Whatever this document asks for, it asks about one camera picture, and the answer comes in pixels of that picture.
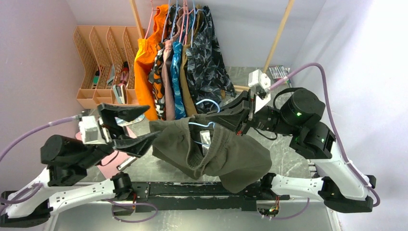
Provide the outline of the blue wire hanger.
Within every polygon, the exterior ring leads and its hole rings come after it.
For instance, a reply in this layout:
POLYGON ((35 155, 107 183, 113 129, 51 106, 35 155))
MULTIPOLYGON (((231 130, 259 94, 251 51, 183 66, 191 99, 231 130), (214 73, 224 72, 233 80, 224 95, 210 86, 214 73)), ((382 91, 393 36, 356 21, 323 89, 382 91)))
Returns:
MULTIPOLYGON (((211 102, 211 103, 213 103, 213 104, 217 107, 217 113, 219 113, 219 112, 221 111, 221 108, 220 108, 219 104, 218 104, 216 101, 211 100, 211 99, 203 99, 203 100, 197 102, 196 105, 201 104, 201 103, 204 103, 204 102, 211 102)), ((215 127, 215 123, 214 123, 214 122, 208 122, 206 125, 205 125, 205 124, 196 123, 196 122, 189 122, 188 124, 189 124, 189 125, 200 126, 200 127, 203 127, 203 128, 208 128, 208 127, 210 127, 210 126, 215 127)), ((202 145, 203 148, 206 147, 206 148, 208 149, 209 146, 210 146, 210 144, 211 144, 211 138, 210 138, 210 136, 208 137, 208 139, 204 139, 204 141, 206 141, 206 142, 198 142, 198 141, 194 141, 194 142, 197 143, 197 144, 202 145)))

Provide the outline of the olive green shorts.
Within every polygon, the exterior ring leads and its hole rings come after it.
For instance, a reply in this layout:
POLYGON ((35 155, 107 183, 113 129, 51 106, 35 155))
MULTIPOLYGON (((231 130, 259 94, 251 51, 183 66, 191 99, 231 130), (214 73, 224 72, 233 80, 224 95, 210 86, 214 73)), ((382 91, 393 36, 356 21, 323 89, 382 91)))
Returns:
POLYGON ((190 178, 219 177, 225 189, 242 191, 267 174, 272 166, 270 151, 248 135, 238 136, 220 126, 203 128, 189 122, 207 124, 204 114, 179 120, 149 122, 150 132, 161 131, 153 141, 153 156, 173 165, 190 178), (209 148, 195 143, 206 142, 209 148))

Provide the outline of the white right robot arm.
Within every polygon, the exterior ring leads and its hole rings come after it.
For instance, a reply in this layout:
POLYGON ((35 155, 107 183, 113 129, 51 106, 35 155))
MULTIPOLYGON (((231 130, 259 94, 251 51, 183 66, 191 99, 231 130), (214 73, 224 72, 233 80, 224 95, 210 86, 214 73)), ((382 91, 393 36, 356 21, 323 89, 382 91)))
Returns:
POLYGON ((260 194, 265 199, 295 195, 321 201, 341 213, 368 213, 374 207, 373 175, 364 175, 342 155, 339 140, 321 121, 325 103, 305 88, 287 88, 282 94, 290 98, 281 106, 265 105, 256 110, 259 99, 242 92, 238 98, 213 111, 206 118, 224 128, 244 135, 250 128, 289 136, 289 147, 307 160, 312 160, 321 177, 291 178, 267 173, 261 180, 260 194))

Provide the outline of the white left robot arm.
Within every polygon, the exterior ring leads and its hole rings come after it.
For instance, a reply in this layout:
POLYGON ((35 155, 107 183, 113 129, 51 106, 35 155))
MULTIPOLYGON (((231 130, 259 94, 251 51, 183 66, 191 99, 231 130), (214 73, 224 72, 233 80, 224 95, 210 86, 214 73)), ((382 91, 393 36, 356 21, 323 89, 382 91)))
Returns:
POLYGON ((120 106, 101 103, 97 116, 85 112, 59 119, 49 127, 77 121, 81 139, 50 136, 40 149, 45 168, 24 188, 5 191, 0 196, 0 225, 3 228, 30 228, 46 223, 68 209, 99 200, 136 200, 141 194, 124 172, 89 186, 78 186, 87 170, 100 165, 114 151, 134 158, 143 157, 158 132, 132 138, 117 119, 130 122, 147 112, 147 105, 120 106))

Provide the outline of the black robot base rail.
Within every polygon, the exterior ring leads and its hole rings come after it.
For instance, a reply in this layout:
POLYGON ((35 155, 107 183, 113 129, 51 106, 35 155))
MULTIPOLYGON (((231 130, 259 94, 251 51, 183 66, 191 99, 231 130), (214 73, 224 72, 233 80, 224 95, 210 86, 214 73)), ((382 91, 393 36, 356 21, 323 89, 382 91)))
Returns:
POLYGON ((260 202, 278 196, 255 182, 239 193, 231 193, 220 182, 141 182, 132 183, 137 202, 155 205, 159 211, 241 209, 256 211, 260 202))

